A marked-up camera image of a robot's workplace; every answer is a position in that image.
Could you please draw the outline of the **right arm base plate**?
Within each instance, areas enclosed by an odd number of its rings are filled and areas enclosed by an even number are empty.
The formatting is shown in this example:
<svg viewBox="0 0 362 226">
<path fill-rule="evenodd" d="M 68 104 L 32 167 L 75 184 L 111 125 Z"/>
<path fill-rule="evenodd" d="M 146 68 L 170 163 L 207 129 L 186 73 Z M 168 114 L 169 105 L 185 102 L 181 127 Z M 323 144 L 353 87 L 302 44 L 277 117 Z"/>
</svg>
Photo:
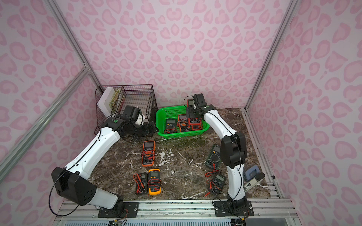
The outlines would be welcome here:
<svg viewBox="0 0 362 226">
<path fill-rule="evenodd" d="M 246 199 L 241 199 L 238 201 L 213 200 L 212 205 L 215 209 L 215 215 L 217 217 L 248 218 L 255 215 L 251 201 Z"/>
</svg>

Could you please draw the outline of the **red Aneng large multimeter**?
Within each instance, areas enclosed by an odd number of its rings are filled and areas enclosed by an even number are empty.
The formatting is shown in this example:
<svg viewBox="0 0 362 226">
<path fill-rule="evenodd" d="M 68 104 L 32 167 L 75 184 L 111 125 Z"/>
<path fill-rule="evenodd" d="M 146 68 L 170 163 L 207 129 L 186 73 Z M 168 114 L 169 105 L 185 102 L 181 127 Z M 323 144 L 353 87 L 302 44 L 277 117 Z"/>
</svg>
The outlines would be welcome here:
<svg viewBox="0 0 362 226">
<path fill-rule="evenodd" d="M 198 123 L 199 121 L 202 122 L 202 120 L 200 118 L 197 118 L 195 116 L 193 99 L 187 100 L 187 118 L 188 118 L 188 123 L 190 123 L 190 122 Z"/>
</svg>

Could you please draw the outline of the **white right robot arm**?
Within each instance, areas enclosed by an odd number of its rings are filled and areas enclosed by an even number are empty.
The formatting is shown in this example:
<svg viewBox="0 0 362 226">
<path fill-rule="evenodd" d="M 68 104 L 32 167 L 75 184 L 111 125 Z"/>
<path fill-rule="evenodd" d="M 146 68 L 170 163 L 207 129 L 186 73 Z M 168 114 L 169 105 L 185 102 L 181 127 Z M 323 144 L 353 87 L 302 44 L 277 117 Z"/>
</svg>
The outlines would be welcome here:
<svg viewBox="0 0 362 226">
<path fill-rule="evenodd" d="M 246 193 L 243 188 L 243 170 L 246 162 L 246 136 L 237 132 L 220 116 L 213 105 L 207 104 L 203 94 L 192 96 L 193 106 L 188 107 L 188 118 L 201 118 L 208 123 L 221 140 L 221 160 L 228 171 L 228 205 L 230 210 L 244 208 L 247 204 Z"/>
</svg>

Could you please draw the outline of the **small red multimeter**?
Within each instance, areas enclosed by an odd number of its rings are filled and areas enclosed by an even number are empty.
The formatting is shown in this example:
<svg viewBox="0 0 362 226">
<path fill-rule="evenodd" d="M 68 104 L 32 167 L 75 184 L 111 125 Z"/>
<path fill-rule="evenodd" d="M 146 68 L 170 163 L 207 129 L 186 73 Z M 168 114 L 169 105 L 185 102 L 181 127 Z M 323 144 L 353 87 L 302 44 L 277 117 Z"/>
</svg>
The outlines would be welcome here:
<svg viewBox="0 0 362 226">
<path fill-rule="evenodd" d="M 198 123 L 190 122 L 189 127 L 191 131 L 199 131 L 203 129 L 203 124 L 201 121 L 199 121 Z"/>
</svg>

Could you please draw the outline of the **large green XLUE multimeter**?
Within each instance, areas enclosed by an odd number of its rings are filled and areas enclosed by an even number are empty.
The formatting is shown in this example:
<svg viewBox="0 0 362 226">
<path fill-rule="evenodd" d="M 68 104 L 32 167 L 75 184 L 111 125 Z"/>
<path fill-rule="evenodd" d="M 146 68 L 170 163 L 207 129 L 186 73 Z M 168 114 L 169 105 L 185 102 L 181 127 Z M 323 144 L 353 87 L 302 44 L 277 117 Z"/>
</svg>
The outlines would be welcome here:
<svg viewBox="0 0 362 226">
<path fill-rule="evenodd" d="M 164 133 L 165 134 L 177 133 L 177 120 L 176 119 L 174 119 L 174 118 L 166 119 Z"/>
</svg>

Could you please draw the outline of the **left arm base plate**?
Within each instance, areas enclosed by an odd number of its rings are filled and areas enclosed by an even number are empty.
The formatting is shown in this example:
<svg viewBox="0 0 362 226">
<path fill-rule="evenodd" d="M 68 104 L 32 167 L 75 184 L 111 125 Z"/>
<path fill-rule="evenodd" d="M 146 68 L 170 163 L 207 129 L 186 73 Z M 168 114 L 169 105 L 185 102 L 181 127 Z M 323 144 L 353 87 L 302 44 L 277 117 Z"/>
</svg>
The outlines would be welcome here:
<svg viewBox="0 0 362 226">
<path fill-rule="evenodd" d="M 98 213 L 98 218 L 128 218 L 137 217 L 139 202 L 124 202 L 117 203 L 114 208 L 106 209 L 101 207 Z"/>
</svg>

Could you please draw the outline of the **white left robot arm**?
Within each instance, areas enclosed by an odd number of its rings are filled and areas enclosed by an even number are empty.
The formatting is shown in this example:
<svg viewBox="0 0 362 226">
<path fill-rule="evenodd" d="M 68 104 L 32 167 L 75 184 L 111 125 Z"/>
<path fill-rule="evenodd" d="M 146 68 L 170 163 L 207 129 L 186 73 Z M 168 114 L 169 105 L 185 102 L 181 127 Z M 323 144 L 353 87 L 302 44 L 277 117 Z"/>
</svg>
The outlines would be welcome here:
<svg viewBox="0 0 362 226">
<path fill-rule="evenodd" d="M 121 196 L 102 190 L 88 179 L 107 151 L 120 139 L 130 135 L 133 140 L 157 133 L 154 122 L 144 120 L 142 111 L 126 106 L 119 115 L 107 117 L 95 138 L 65 167 L 56 167 L 51 177 L 51 191 L 78 206 L 100 208 L 99 218 L 119 218 L 126 214 Z"/>
</svg>

